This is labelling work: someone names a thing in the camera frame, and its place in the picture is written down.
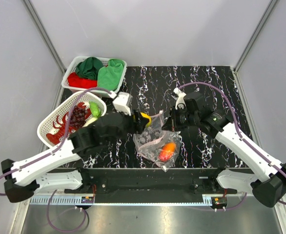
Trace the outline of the green vegetable toy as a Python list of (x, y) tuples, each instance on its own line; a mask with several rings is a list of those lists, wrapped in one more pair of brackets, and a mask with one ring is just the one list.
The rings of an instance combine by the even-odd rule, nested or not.
[(101, 109), (95, 102), (92, 101), (89, 102), (89, 109), (93, 117), (100, 117), (102, 114)]

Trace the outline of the purple grape bunch toy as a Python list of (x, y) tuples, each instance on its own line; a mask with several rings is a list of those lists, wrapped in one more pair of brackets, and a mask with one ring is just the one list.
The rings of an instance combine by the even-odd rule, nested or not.
[(90, 114), (91, 112), (88, 108), (75, 107), (70, 118), (69, 126), (75, 129), (81, 128), (86, 123), (86, 119)]

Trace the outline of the clear zip top bag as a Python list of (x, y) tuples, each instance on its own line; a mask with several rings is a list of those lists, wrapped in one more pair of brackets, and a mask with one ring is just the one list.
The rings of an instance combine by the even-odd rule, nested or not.
[[(165, 124), (163, 114), (153, 115), (151, 119), (152, 122), (149, 127), (145, 128), (141, 134), (133, 136), (135, 148), (141, 157), (153, 162), (164, 172), (167, 172), (174, 166), (179, 155), (181, 145), (180, 133), (162, 130), (162, 126)], [(163, 146), (170, 142), (176, 143), (175, 154), (170, 160), (162, 162), (159, 160), (159, 153)]]

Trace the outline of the yellow fruit toy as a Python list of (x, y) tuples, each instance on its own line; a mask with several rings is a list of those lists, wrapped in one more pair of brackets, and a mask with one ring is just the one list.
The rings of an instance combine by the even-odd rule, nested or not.
[(152, 122), (151, 117), (148, 114), (143, 113), (143, 112), (141, 112), (141, 115), (147, 121), (147, 124), (145, 125), (145, 127), (146, 128), (149, 127), (151, 125), (151, 122)]

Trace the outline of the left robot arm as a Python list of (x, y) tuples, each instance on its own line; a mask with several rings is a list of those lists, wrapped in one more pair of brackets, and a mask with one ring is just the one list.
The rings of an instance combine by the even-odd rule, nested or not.
[(50, 171), (66, 163), (97, 153), (116, 138), (127, 134), (140, 134), (151, 124), (151, 117), (134, 111), (132, 115), (109, 113), (82, 127), (58, 145), (23, 161), (6, 159), (1, 162), (5, 178), (4, 196), (11, 203), (31, 198), (36, 192), (66, 190), (87, 193), (92, 181), (75, 171), (69, 174)]

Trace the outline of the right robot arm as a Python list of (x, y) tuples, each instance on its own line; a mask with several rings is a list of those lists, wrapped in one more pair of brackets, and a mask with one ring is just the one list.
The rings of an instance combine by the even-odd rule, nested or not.
[(199, 92), (186, 94), (176, 88), (175, 106), (170, 108), (164, 131), (180, 132), (197, 127), (229, 148), (253, 173), (218, 169), (208, 181), (213, 193), (224, 189), (253, 194), (266, 207), (272, 208), (286, 194), (286, 163), (275, 159), (236, 126), (232, 116), (223, 110), (212, 110)]

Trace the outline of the red lobster toy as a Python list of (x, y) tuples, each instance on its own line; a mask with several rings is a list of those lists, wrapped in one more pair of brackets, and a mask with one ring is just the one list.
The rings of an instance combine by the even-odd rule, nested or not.
[[(77, 105), (75, 105), (75, 107), (82, 107), (82, 108), (85, 107), (89, 109), (89, 105), (86, 102), (79, 102)], [(51, 127), (49, 127), (48, 132), (44, 135), (47, 141), (52, 144), (52, 146), (59, 144), (60, 141), (65, 137), (65, 126), (67, 121), (70, 122), (70, 118), (69, 118), (69, 111), (64, 111), (63, 113), (60, 114), (57, 113), (54, 117), (52, 117), (52, 120), (50, 121)], [(75, 132), (76, 130), (78, 129), (69, 126), (67, 135)]]

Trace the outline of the white radish toy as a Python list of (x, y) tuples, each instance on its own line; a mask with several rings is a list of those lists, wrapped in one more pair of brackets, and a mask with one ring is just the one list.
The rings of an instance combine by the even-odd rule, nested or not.
[(97, 117), (92, 117), (91, 119), (86, 121), (86, 123), (83, 125), (83, 127), (87, 127), (88, 125), (90, 125), (91, 123), (95, 122), (96, 120), (98, 120)]

